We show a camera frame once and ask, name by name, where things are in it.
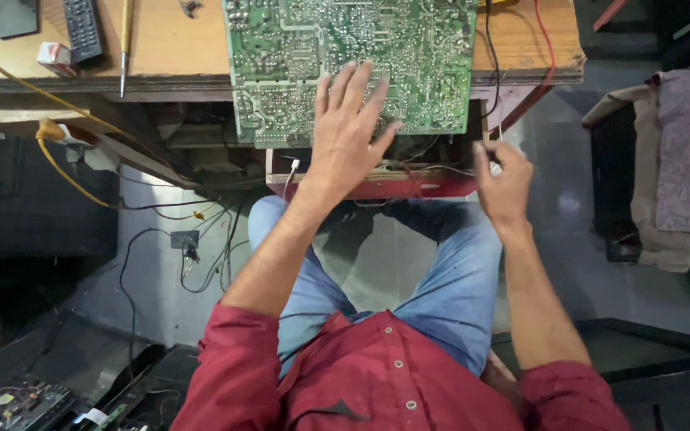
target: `red wire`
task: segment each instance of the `red wire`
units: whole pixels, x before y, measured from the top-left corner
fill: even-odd
[[[542,16],[539,14],[539,0],[534,0],[534,12],[537,15],[537,22],[539,23],[539,28],[542,30],[542,34],[544,35],[544,40],[547,42],[547,48],[550,49],[550,70],[547,71],[547,75],[544,77],[544,81],[542,81],[542,84],[540,86],[539,91],[536,94],[537,99],[542,97],[542,94],[544,94],[545,91],[547,91],[547,86],[550,85],[551,81],[553,80],[553,75],[555,74],[555,50],[553,49],[553,43],[550,40],[550,34],[547,33],[547,28],[545,28],[544,23],[542,23]],[[494,129],[491,129],[489,133],[494,132],[497,130],[497,127]]]
[[[422,186],[419,185],[419,181],[417,181],[417,177],[414,175],[414,171],[410,170],[406,163],[401,163],[401,166],[403,166],[403,169],[405,169],[408,174],[412,177],[412,180],[414,180],[414,183],[417,184],[417,195],[422,198]]]
[[[544,40],[547,41],[547,47],[550,48],[550,71],[542,82],[542,88],[545,88],[550,85],[550,82],[553,80],[553,74],[555,73],[555,50],[553,50],[550,34],[547,34],[547,29],[542,23],[542,16],[539,15],[539,0],[534,0],[534,12],[537,14],[537,22],[539,23],[539,28],[542,29],[542,34],[544,34]]]

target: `fingers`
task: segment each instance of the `fingers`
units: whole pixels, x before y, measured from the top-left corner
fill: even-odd
[[[481,187],[485,187],[492,181],[492,170],[489,167],[486,148],[481,141],[473,143],[473,157],[475,159],[475,178]]]
[[[403,127],[403,122],[401,121],[390,123],[383,134],[379,135],[379,137],[372,142],[372,144],[369,146],[369,151],[372,153],[375,159],[380,160],[383,158],[383,154],[385,154],[385,151],[390,146],[390,143],[393,142],[396,132],[401,127]]]
[[[383,112],[383,103],[385,103],[385,97],[387,97],[387,95],[388,81],[384,79],[379,80],[377,88],[372,91],[366,106],[364,106],[361,113],[358,114],[359,118],[363,118],[363,121],[371,124],[372,128],[377,124],[379,114]]]
[[[369,58],[361,67],[356,70],[348,82],[345,96],[343,98],[342,108],[348,109],[351,112],[358,112],[363,102],[363,94],[367,89],[369,77],[372,76],[374,70],[374,61]]]
[[[519,162],[527,162],[526,157],[507,142],[499,140],[479,141],[486,150],[494,152],[502,169],[507,169],[508,165],[517,165]]]
[[[347,89],[347,83],[350,78],[356,72],[356,62],[349,61],[340,74],[337,75],[337,79],[334,80],[332,85],[332,91],[329,94],[329,109],[339,109],[340,105],[343,103],[343,97],[345,96],[345,90]]]
[[[332,81],[332,75],[329,73],[323,75],[318,80],[318,89],[316,90],[316,120],[327,112],[329,106],[329,82]]]

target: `blue jeans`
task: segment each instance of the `blue jeans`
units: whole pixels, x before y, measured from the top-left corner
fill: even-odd
[[[266,196],[254,204],[248,222],[253,251],[283,212],[278,196]],[[404,200],[389,204],[383,212],[438,244],[436,261],[425,278],[393,313],[480,376],[491,344],[502,254],[492,223],[481,206],[471,202]],[[279,320],[282,375],[297,351],[336,310],[352,322],[372,314],[356,312],[340,286],[324,272],[313,248],[308,248]]]

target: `black remote control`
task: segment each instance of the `black remote control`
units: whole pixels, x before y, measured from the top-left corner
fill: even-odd
[[[71,39],[71,61],[81,63],[103,54],[95,0],[63,0],[63,4]]]

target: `floor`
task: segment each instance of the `floor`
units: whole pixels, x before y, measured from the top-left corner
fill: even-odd
[[[647,34],[594,34],[590,25],[605,4],[576,4],[580,36],[589,57],[584,83],[555,88],[505,134],[505,140],[519,145],[535,166],[527,215],[537,247],[573,319],[620,318],[690,334],[690,275],[610,264],[603,242],[590,233],[593,191],[589,136],[580,120],[604,93],[639,85],[658,70],[655,62],[646,60],[656,39]],[[630,2],[623,11],[631,20],[643,13],[636,2]],[[131,168],[125,167],[124,174],[160,183]],[[122,182],[122,194],[132,206],[197,199],[175,187]],[[253,199],[263,193],[262,188],[255,190]],[[467,199],[475,200],[476,196]],[[183,217],[201,208],[203,204],[164,212]],[[206,215],[217,210],[213,208]],[[247,214],[248,204],[239,218],[234,245],[247,238]],[[349,222],[349,226],[316,238],[314,248],[324,268],[358,309],[395,307],[410,296],[423,277],[434,258],[435,245],[382,215],[364,214]],[[118,256],[80,283],[70,305],[104,324],[129,330],[130,307],[119,286],[127,243],[145,228],[183,231],[197,224],[194,219],[162,219],[153,211],[122,212]],[[208,266],[224,246],[230,223],[227,218],[220,219],[204,234],[207,225],[200,229],[204,235],[198,248],[201,263],[186,277],[190,289],[196,289],[206,277]],[[194,345],[222,290],[217,277],[203,293],[182,289],[178,282],[179,253],[171,248],[167,235],[146,233],[132,246],[123,283],[137,305],[137,333],[166,344]],[[235,248],[234,274],[249,253],[246,244]],[[500,295],[494,328],[507,327],[508,308]]]

